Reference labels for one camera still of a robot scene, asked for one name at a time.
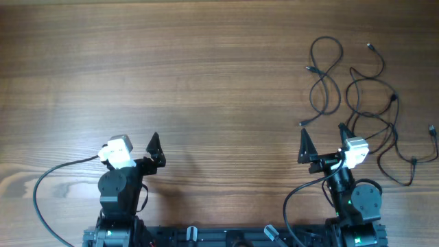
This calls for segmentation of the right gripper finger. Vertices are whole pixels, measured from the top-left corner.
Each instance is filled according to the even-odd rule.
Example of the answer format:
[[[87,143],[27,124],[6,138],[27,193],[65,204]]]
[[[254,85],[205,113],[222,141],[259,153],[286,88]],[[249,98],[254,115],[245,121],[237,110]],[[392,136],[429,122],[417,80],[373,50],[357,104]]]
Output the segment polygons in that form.
[[[318,152],[309,136],[307,130],[303,128],[300,132],[300,149],[298,153],[298,163],[305,164],[317,160]]]
[[[342,141],[355,137],[355,134],[349,130],[345,123],[340,123],[338,128],[340,130],[340,137]]]

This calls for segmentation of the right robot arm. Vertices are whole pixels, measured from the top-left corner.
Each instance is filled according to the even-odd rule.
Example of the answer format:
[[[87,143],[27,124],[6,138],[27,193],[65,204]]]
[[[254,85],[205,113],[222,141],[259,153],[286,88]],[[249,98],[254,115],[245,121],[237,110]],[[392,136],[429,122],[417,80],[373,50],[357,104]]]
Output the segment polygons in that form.
[[[387,246],[381,219],[382,187],[371,179],[353,178],[352,169],[369,153],[365,139],[339,125],[342,147],[334,153],[318,154],[305,129],[301,130],[298,162],[310,164],[309,172],[324,174],[336,216],[321,225],[295,226],[306,246]]]

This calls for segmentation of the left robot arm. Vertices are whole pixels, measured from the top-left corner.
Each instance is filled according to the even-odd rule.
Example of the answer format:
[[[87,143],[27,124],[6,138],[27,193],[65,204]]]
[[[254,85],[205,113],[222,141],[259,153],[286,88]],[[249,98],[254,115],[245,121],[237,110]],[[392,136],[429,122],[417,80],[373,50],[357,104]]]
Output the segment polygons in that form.
[[[154,133],[145,151],[133,159],[132,143],[126,134],[113,136],[98,152],[108,171],[98,181],[102,206],[94,230],[83,235],[83,246],[155,246],[155,239],[137,213],[140,192],[147,189],[143,177],[164,167],[166,158],[158,133]]]

